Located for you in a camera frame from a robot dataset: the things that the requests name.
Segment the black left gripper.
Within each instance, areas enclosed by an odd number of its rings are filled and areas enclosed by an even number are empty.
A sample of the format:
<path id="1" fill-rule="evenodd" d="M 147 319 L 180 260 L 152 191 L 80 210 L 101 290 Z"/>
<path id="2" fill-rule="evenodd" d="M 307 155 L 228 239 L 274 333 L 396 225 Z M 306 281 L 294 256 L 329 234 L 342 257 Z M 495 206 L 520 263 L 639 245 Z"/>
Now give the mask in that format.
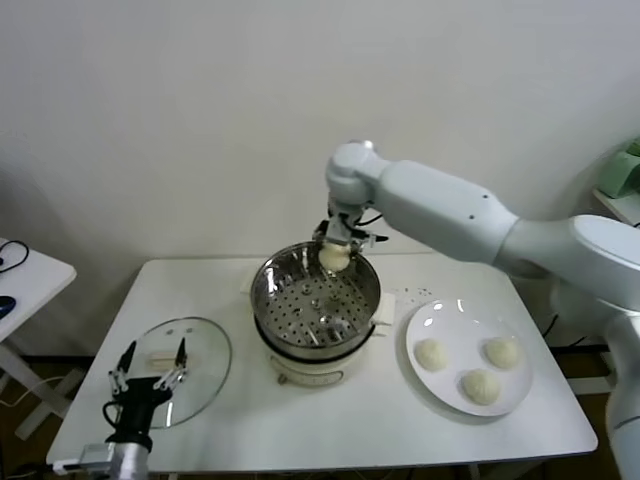
<path id="1" fill-rule="evenodd" d="M 150 440 L 155 410 L 168 402 L 176 386 L 187 373 L 186 339 L 179 344 L 173 367 L 159 378 L 135 378 L 128 381 L 137 342 L 132 341 L 121 355 L 116 368 L 108 372 L 111 393 L 121 407 L 114 427 L 114 440 Z"/>

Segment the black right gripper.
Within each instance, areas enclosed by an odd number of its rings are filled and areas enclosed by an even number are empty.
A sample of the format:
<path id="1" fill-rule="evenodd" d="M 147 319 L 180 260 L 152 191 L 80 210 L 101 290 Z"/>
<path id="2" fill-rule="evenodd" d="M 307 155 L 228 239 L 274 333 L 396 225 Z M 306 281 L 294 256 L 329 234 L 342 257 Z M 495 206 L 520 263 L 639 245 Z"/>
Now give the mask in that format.
<path id="1" fill-rule="evenodd" d="M 313 241 L 322 245 L 326 241 L 327 230 L 329 239 L 351 239 L 352 253 L 361 252 L 366 243 L 365 232 L 354 232 L 362 219 L 365 208 L 361 205 L 351 205 L 335 199 L 328 200 L 329 223 L 321 222 L 313 232 Z"/>

